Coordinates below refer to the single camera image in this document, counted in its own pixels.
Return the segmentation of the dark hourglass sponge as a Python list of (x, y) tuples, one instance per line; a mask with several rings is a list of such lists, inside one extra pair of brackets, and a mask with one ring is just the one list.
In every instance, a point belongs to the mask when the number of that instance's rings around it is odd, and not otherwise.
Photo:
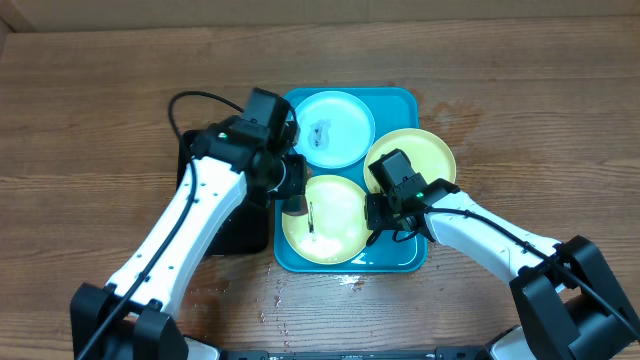
[(295, 195), (284, 200), (281, 205), (281, 211), (283, 214), (292, 217), (306, 215), (309, 212), (306, 197), (304, 195)]

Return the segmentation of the yellow plate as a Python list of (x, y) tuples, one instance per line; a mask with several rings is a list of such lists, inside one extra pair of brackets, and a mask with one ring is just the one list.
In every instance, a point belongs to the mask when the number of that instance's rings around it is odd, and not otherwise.
[(320, 265), (356, 257), (372, 234), (366, 225), (363, 189), (345, 177), (320, 175), (307, 182), (304, 196), (309, 209), (306, 215), (282, 213), (282, 229), (294, 251)]
[(435, 134), (416, 128), (391, 131), (376, 140), (364, 163), (364, 181), (370, 193), (380, 193), (378, 182), (369, 166), (392, 150), (400, 149), (409, 158), (412, 168), (431, 183), (438, 178), (456, 181), (456, 162), (448, 145)]

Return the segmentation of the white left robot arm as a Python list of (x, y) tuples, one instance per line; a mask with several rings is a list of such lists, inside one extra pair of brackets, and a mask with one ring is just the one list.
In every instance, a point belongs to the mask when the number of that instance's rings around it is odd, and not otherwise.
[(295, 119), (232, 116), (183, 145), (185, 172), (146, 239), (102, 288), (71, 301), (77, 359), (219, 359), (218, 347), (184, 335), (176, 318), (196, 268), (228, 218), (249, 198), (303, 194), (306, 161), (291, 154)]

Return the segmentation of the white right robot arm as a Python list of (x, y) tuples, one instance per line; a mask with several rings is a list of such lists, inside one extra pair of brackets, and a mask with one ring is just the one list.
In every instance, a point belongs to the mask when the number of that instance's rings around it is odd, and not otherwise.
[(611, 359), (639, 339), (639, 317), (590, 240), (566, 243), (524, 230), (481, 207), (457, 186), (413, 175), (365, 198), (367, 226), (423, 235), (502, 280), (519, 323), (481, 359)]

